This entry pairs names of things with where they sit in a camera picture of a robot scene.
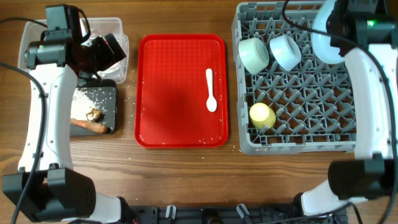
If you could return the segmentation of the large light blue plate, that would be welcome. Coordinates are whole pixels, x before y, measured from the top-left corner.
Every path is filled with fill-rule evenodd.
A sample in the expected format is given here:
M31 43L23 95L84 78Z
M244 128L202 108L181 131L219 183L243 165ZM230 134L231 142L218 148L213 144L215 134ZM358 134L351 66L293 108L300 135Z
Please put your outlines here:
M326 0L313 21L312 29L326 32L326 21L331 15L335 5L335 0ZM312 48L315 55L324 63L338 64L344 62L344 58L339 55L340 49L330 45L331 37L311 33Z

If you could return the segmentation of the white rice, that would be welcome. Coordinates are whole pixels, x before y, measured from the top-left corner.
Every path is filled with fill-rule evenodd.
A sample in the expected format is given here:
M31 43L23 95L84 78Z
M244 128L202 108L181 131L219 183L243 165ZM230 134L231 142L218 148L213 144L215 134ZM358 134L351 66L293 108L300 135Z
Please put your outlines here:
M86 115L92 110L98 110L103 113L107 111L106 99L101 99L100 93L104 92L101 90L89 90L88 88L75 89L72 98L72 115Z

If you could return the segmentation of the brown food scrap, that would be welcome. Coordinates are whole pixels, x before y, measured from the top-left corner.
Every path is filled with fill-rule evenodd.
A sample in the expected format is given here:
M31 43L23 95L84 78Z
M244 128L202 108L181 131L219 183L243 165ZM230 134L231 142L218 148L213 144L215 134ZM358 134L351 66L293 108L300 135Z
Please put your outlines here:
M101 112L97 109L92 109L89 113L86 114L86 119L90 122L96 122L101 117Z

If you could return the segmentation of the small light blue bowl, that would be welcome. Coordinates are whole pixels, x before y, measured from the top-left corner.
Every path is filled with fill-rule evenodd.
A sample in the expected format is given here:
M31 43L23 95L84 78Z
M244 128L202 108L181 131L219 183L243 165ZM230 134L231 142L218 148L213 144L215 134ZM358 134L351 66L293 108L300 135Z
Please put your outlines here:
M275 60L285 71L291 71L300 63L302 59L301 51L290 36L276 37L271 39L269 44Z

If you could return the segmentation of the brown sausage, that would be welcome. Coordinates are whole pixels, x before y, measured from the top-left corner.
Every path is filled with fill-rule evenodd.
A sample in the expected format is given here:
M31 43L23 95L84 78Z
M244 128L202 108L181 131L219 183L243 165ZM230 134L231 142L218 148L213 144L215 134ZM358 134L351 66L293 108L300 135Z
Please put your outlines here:
M75 126L79 126L81 128L85 128L94 133L106 134L108 132L108 128L101 123L83 121L83 120L78 120L78 119L74 119L74 118L72 118L70 121L71 121L71 124L74 124Z

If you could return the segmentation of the mint green bowl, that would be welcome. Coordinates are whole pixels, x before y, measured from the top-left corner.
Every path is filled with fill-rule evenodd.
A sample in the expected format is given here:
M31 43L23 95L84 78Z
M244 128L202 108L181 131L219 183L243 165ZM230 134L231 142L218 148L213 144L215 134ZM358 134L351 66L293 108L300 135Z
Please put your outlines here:
M256 75L269 64L269 53L265 43L259 38L240 41L238 52L245 69Z

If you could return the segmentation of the yellow plastic cup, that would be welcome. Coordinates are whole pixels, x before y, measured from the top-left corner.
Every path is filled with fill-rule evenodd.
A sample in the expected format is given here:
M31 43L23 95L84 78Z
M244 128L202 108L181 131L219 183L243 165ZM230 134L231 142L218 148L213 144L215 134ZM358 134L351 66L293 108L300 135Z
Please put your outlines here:
M270 129L276 121L274 111L264 103L255 103L249 110L249 117L257 129Z

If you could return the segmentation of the white plastic spoon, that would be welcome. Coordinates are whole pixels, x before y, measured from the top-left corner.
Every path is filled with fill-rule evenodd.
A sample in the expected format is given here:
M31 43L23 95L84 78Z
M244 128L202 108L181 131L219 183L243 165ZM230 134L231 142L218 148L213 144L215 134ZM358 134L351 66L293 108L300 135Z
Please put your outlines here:
M206 82L208 87L208 99L206 101L206 107L209 112L215 112L217 109L217 102L213 95L213 71L207 68L206 71Z

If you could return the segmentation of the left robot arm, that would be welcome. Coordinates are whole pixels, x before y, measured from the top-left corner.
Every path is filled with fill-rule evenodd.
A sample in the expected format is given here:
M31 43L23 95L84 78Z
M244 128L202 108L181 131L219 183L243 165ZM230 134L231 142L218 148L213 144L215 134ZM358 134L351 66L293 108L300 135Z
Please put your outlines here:
M80 75L96 75L126 55L113 34L91 39L82 33L85 14L76 6L47 6L46 17L40 40L24 55L22 74L32 84L27 139L17 172L2 178L2 191L15 212L34 223L133 223L134 212L122 197L98 193L89 177L74 171L70 152Z

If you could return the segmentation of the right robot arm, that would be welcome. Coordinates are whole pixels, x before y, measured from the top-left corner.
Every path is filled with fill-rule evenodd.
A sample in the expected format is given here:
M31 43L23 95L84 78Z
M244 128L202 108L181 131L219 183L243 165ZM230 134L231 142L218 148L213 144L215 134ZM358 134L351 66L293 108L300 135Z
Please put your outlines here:
M332 162L327 180L297 197L302 214L388 196L388 215L397 197L397 21L385 1L326 1L307 31L321 61L345 64L356 140L354 159Z

